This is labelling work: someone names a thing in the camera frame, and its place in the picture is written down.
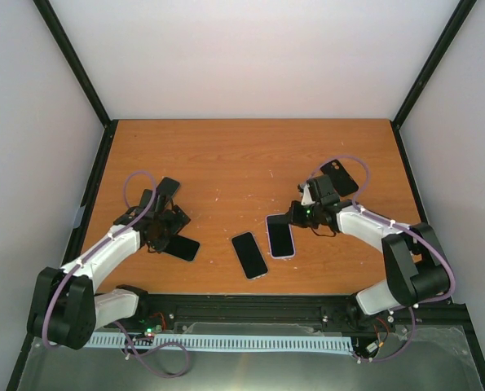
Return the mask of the black phone case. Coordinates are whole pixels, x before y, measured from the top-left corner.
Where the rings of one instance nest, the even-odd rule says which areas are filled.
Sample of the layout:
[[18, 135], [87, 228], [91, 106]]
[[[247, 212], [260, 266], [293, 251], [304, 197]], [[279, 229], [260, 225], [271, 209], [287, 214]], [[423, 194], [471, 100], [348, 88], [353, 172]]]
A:
[[320, 171], [330, 177], [333, 187], [340, 197], [353, 195], [359, 190], [358, 184], [338, 159], [324, 164], [320, 167]]

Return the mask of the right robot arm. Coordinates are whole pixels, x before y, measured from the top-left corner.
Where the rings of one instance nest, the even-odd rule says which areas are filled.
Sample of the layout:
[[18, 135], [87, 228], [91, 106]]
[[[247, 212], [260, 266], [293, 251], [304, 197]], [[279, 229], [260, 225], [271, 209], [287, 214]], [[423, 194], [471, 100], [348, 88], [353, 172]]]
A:
[[326, 226], [383, 256], [386, 278], [354, 295], [356, 312], [372, 316], [450, 297], [455, 288], [452, 269], [431, 226], [390, 220], [355, 200], [343, 200], [327, 175], [308, 179], [298, 191], [301, 199], [286, 213], [291, 225], [312, 230]]

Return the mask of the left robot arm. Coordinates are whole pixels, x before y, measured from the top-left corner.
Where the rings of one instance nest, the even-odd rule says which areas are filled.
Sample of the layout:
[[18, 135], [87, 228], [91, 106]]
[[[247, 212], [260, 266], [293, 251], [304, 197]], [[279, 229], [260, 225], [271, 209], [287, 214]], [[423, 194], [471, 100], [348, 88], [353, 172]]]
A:
[[174, 202], [180, 187], [164, 179], [156, 190], [146, 189], [137, 205], [118, 217], [105, 236], [85, 253], [59, 269], [47, 267], [37, 276], [27, 320], [27, 331], [48, 347], [82, 348], [94, 330], [124, 319], [143, 327], [151, 308], [147, 292], [119, 285], [97, 294], [102, 282], [128, 257], [142, 248], [191, 262], [199, 243], [181, 236], [190, 217]]

